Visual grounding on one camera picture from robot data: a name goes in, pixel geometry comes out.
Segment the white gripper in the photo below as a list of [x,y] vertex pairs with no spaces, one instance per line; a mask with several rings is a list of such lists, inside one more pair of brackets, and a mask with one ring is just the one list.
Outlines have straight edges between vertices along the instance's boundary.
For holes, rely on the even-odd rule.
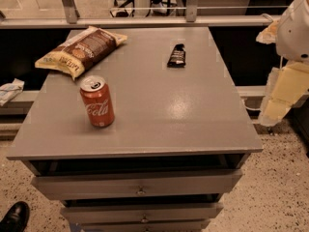
[[278,124],[309,89],[309,3],[294,0],[281,18],[261,31],[256,41],[275,44],[277,53],[297,61],[273,68],[267,79],[266,95],[261,103],[259,123],[265,127]]

